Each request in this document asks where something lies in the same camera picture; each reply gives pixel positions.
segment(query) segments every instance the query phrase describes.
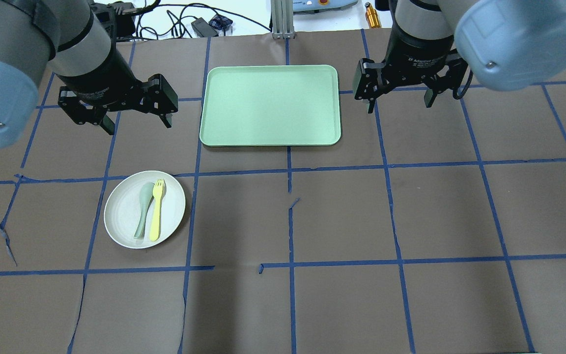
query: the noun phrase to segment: fork handle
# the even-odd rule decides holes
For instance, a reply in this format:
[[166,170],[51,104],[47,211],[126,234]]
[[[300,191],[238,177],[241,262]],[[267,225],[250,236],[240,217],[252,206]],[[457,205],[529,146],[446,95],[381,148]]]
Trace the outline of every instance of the fork handle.
[[150,240],[159,239],[161,232],[161,199],[154,199],[154,211],[152,212],[152,225],[150,226]]

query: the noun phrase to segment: blue device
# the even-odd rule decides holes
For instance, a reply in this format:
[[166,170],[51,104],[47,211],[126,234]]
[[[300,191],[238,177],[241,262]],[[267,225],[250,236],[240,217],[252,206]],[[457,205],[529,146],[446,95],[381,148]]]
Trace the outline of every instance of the blue device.
[[295,13],[316,13],[325,10],[342,10],[357,4],[357,0],[294,0]]

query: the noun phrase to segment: black connector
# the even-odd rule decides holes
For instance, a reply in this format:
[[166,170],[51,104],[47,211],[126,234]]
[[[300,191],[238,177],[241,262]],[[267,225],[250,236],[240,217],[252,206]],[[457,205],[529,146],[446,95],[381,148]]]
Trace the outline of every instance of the black connector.
[[194,29],[198,37],[216,37],[219,35],[218,31],[211,27],[211,25],[209,25],[202,17],[191,22],[191,27]]

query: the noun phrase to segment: round plate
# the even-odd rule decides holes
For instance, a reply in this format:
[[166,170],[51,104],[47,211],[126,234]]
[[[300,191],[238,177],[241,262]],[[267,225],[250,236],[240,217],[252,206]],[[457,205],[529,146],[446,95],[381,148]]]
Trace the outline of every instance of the round plate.
[[[163,178],[166,194],[161,203],[161,232],[159,239],[150,241],[150,225],[155,201],[152,201],[145,220],[143,239],[135,239],[134,234],[141,216],[139,193],[146,183],[155,183]],[[148,248],[166,240],[180,224],[185,213],[185,191],[180,183],[165,172],[143,171],[124,179],[108,196],[104,208],[104,227],[111,238],[128,248]]]

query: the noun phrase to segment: green tray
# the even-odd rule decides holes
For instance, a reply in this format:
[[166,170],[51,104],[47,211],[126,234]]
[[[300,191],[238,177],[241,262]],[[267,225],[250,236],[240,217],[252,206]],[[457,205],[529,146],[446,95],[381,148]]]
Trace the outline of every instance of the green tray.
[[209,72],[200,124],[207,146],[333,145],[340,136],[338,74],[330,65]]

